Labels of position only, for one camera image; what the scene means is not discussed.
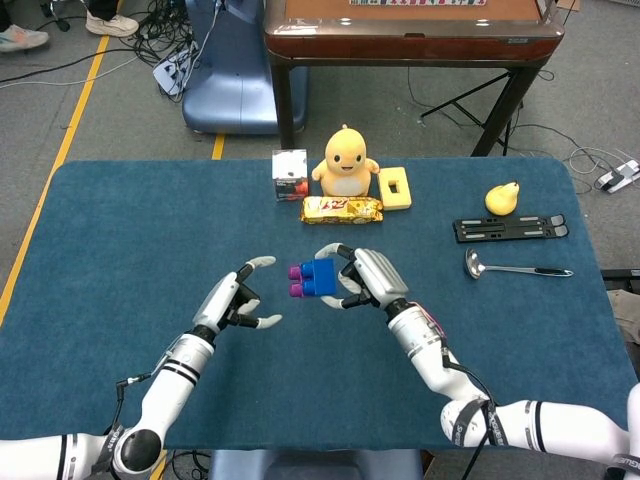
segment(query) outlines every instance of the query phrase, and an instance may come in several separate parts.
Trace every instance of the yellow pear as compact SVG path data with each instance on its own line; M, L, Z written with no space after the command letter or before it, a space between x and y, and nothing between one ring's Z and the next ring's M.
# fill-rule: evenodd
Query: yellow pear
M487 193L484 203L494 215L509 215L516 209L518 203L518 182L507 183L493 187Z

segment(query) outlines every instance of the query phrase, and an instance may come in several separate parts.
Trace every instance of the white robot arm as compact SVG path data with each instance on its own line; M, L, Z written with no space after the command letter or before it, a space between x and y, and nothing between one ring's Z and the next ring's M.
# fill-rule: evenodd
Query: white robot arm
M477 446L486 441L593 460L618 469L625 480L640 480L640 385L629 395L630 433L602 412L581 405L524 400L496 406L479 379L449 351L436 320L419 305L407 302L409 289L384 255L334 243L316 257L334 253L349 261L338 279L353 295L323 297L323 301L337 309L372 304L387 313L389 330L427 386L452 399L440 419L445 435L456 445Z
M82 480L105 471L121 480L147 478L160 459L167 430L213 355L215 337L228 325L269 328L282 318L250 316L260 298L244 285L255 268L274 262L274 257L254 258L237 272L225 275L196 313L192 330L167 349L154 371L118 382L118 410L108 435L0 441L0 478ZM153 376L153 384L142 400L140 420L125 430L117 423L124 388Z

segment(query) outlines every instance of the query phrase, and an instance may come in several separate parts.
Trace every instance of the gold wrapper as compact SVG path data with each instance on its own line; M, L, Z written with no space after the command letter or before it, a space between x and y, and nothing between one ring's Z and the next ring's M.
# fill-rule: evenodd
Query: gold wrapper
M382 221L382 202L371 197L305 197L300 220L305 223L369 223Z

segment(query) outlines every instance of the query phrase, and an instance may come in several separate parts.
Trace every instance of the building block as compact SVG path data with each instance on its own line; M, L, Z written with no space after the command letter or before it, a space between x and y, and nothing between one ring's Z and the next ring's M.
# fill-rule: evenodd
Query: building block
M292 297L320 297L336 293L336 275L331 258L321 258L289 268L289 285Z
M402 210L411 206L411 192L404 167L381 168L378 186L385 210Z

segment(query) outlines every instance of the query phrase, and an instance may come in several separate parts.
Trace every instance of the brown table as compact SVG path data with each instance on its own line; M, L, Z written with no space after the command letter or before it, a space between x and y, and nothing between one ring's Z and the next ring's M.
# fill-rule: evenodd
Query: brown table
M511 75L473 156L488 155L562 40L555 2L483 6L355 6L349 0L268 0L265 42L282 148L294 147L289 71L300 65L506 68Z

